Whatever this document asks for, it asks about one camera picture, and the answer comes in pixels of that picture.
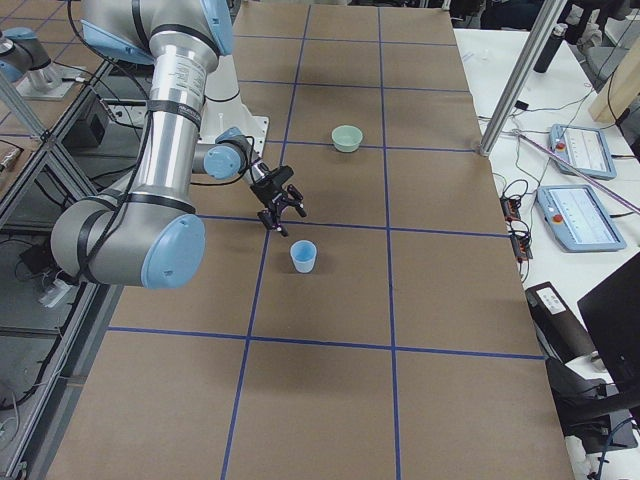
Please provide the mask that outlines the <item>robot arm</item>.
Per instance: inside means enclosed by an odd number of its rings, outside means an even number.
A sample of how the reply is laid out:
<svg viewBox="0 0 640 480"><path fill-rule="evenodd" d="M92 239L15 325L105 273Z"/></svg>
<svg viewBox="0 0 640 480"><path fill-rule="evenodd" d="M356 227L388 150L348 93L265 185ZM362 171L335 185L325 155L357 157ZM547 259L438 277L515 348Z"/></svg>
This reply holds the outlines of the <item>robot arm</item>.
<svg viewBox="0 0 640 480"><path fill-rule="evenodd" d="M194 175L246 182L265 228L282 231L287 208L303 210L292 169L261 157L267 121L243 104L224 1L90 1L82 36L98 53L153 67L133 170L71 205L51 249L77 282L178 288L202 261L206 234L189 196Z"/></svg>
<svg viewBox="0 0 640 480"><path fill-rule="evenodd" d="M56 65L33 30L15 27L1 32L1 72L28 100L61 101L75 74L65 81L64 67Z"/></svg>

